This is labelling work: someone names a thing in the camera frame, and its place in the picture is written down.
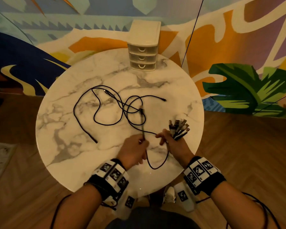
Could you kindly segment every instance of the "wall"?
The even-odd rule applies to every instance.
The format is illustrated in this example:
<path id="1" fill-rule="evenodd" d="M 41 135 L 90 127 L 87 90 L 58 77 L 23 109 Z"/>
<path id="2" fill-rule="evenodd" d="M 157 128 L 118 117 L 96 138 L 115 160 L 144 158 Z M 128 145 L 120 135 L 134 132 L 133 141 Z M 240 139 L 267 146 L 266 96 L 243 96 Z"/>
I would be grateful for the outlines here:
<path id="1" fill-rule="evenodd" d="M 286 0 L 204 0 L 193 32 L 201 3 L 0 0 L 0 88 L 44 95 L 77 61 L 127 47 L 140 18 L 162 22 L 159 53 L 192 77 L 205 110 L 286 117 L 286 98 L 275 103 L 286 96 Z"/>

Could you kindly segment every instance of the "wristband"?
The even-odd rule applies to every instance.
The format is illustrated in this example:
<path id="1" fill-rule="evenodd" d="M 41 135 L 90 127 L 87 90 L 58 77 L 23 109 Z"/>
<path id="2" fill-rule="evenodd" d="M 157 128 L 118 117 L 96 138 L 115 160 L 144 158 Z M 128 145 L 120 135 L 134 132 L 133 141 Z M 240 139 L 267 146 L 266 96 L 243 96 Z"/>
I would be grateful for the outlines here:
<path id="1" fill-rule="evenodd" d="M 109 196 L 117 202 L 128 185 L 129 175 L 121 161 L 114 158 L 101 164 L 84 183 L 93 185 L 101 194 L 102 200 Z"/>
<path id="2" fill-rule="evenodd" d="M 198 195 L 200 191 L 203 191 L 210 196 L 212 191 L 226 180 L 217 167 L 206 158 L 199 156 L 191 159 L 184 174 L 184 180 L 194 195 Z"/>

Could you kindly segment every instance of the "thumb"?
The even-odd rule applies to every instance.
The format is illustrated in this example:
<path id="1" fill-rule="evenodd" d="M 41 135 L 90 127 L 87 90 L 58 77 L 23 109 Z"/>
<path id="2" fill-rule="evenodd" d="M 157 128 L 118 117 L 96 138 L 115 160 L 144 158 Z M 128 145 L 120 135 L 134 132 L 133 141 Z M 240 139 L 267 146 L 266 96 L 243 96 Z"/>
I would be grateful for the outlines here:
<path id="1" fill-rule="evenodd" d="M 145 140 L 142 142 L 141 146 L 146 149 L 148 146 L 149 146 L 149 141 L 148 140 Z"/>
<path id="2" fill-rule="evenodd" d="M 175 141 L 174 138 L 172 137 L 170 131 L 163 129 L 162 133 L 163 133 L 164 138 L 166 139 L 166 141 L 168 143 Z"/>

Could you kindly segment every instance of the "sneaker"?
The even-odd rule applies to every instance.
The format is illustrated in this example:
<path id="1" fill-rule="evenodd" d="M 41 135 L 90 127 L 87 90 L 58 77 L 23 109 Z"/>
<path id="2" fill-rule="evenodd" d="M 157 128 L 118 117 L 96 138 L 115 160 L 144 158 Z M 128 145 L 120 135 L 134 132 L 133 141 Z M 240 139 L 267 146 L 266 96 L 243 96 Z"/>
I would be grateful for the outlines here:
<path id="1" fill-rule="evenodd" d="M 175 203 L 176 202 L 176 196 L 175 196 L 175 190 L 173 187 L 166 188 L 166 191 L 164 191 L 164 197 L 163 197 L 163 203 Z"/>

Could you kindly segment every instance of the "mini drawer organizer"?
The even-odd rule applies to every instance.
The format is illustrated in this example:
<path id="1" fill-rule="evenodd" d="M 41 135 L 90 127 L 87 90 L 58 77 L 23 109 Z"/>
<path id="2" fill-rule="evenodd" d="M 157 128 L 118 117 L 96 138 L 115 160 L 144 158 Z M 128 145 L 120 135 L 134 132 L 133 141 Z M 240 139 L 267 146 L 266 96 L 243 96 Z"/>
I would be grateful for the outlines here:
<path id="1" fill-rule="evenodd" d="M 133 20 L 127 42 L 131 68 L 156 68 L 160 28 L 161 22 Z"/>

